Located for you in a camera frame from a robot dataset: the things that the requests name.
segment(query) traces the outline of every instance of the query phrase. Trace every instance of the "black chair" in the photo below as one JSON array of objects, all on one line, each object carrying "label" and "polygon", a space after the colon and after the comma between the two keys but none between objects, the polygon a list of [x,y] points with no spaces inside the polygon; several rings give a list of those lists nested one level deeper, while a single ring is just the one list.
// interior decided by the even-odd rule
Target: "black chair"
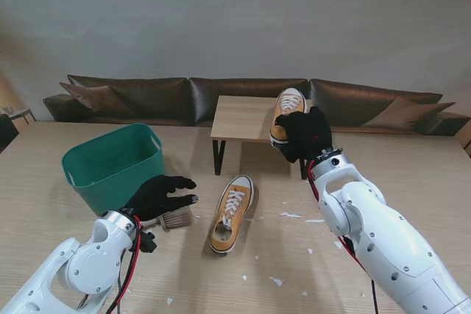
[{"label": "black chair", "polygon": [[0,153],[18,136],[18,130],[10,117],[0,114]]}]

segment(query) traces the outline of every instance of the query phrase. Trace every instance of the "canvas shoe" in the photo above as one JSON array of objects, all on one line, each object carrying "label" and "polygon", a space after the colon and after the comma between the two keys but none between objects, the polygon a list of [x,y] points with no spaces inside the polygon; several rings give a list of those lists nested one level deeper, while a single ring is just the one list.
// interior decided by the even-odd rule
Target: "canvas shoe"
[{"label": "canvas shoe", "polygon": [[253,193],[253,183],[248,176],[237,176],[224,189],[210,233],[210,246],[214,252],[228,254],[234,249],[242,217],[252,204]]},{"label": "canvas shoe", "polygon": [[288,115],[293,112],[304,112],[309,111],[306,99],[295,88],[287,88],[277,98],[275,103],[275,116],[273,117],[272,128],[270,129],[270,143],[276,149],[279,149],[282,145],[288,143],[288,137],[286,131],[281,126],[275,125],[275,120],[280,115]]}]

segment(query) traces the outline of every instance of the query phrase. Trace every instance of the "brown pillow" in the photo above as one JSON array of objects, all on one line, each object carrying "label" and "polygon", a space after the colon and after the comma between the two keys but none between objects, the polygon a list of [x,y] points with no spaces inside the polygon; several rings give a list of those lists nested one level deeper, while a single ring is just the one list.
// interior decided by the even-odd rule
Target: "brown pillow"
[{"label": "brown pillow", "polygon": [[452,103],[417,104],[397,97],[383,112],[362,126],[413,130],[421,121],[434,117]]},{"label": "brown pillow", "polygon": [[108,86],[82,88],[60,82],[78,102],[102,116],[134,118],[135,114]]}]

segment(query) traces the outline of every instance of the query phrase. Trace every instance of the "green plastic bin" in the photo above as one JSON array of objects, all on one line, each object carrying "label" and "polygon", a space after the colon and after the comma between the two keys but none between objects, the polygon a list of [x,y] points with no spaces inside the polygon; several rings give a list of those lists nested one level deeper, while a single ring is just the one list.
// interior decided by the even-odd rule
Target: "green plastic bin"
[{"label": "green plastic bin", "polygon": [[100,216],[123,207],[149,178],[165,174],[162,144],[145,124],[74,147],[62,166],[68,183]]}]

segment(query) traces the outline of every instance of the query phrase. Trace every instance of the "white shoelace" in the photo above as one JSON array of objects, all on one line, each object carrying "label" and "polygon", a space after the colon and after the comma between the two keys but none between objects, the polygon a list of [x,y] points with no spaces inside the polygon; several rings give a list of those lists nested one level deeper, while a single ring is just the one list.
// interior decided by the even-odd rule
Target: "white shoelace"
[{"label": "white shoelace", "polygon": [[295,110],[301,98],[295,95],[284,95],[281,98],[281,110]]},{"label": "white shoelace", "polygon": [[[239,207],[242,205],[244,196],[245,193],[242,191],[229,190],[229,197],[227,198],[224,212],[226,213],[229,211],[230,217],[234,217],[235,213],[237,213]],[[232,224],[232,219],[230,217],[226,218],[226,215],[222,216],[222,223],[229,228]]]}]

